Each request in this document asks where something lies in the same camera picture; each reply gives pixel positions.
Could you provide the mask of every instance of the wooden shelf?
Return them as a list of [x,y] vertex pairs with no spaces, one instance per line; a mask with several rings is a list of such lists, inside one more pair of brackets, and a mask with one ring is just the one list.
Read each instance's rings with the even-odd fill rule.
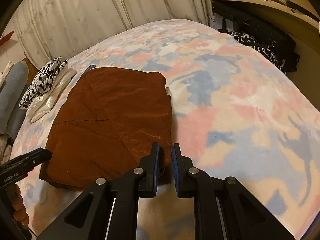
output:
[[280,3],[268,0],[218,1],[241,2],[243,10],[267,20],[320,54],[319,23],[309,16]]
[[6,43],[8,40],[10,40],[12,34],[14,33],[14,31],[8,33],[6,36],[4,36],[3,38],[0,39],[0,46],[3,45],[4,43]]

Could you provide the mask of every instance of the white wall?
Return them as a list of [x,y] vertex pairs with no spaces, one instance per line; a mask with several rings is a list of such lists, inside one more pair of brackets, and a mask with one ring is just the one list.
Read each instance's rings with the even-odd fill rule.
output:
[[[9,21],[7,27],[4,30],[4,35],[13,31],[12,18]],[[23,49],[20,46],[16,33],[14,33],[10,40],[0,46],[0,72],[3,72],[9,61],[17,63],[23,60],[26,56],[23,53]]]
[[298,71],[288,73],[288,78],[301,93],[320,111],[320,55],[302,41],[291,36],[297,43],[295,52],[300,55]]

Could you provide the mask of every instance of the curtain pleat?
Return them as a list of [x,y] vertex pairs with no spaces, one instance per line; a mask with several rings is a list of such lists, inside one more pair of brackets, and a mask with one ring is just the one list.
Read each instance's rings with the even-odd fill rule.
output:
[[208,25],[210,14],[210,0],[24,0],[13,24],[25,54],[41,68],[148,22],[184,18]]

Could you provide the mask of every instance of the bed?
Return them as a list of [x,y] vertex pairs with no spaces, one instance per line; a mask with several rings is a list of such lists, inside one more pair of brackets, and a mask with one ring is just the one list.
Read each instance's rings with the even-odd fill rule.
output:
[[[76,76],[52,111],[24,121],[12,158],[45,147],[55,116],[91,64],[166,77],[172,97],[172,142],[212,177],[236,177],[300,239],[320,211],[320,113],[255,50],[200,23],[165,20],[108,38],[74,56]],[[19,182],[40,234],[78,195],[40,180],[40,167]],[[174,185],[140,199],[137,239],[194,239],[192,199]]]

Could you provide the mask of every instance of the silver bolt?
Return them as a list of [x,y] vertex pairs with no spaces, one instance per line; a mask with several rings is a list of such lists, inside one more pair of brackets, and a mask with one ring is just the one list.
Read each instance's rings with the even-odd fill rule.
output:
[[227,177],[227,182],[229,184],[236,184],[237,180],[234,177]]
[[197,174],[199,172],[199,170],[198,170],[198,168],[192,167],[192,168],[189,169],[189,172],[191,174]]
[[98,179],[96,180],[96,183],[97,183],[98,185],[103,185],[103,184],[105,184],[105,182],[106,182],[106,179],[105,179],[105,178],[98,178]]
[[140,168],[140,167],[135,168],[135,169],[133,170],[133,172],[134,172],[135,174],[141,174],[141,173],[143,173],[143,168]]

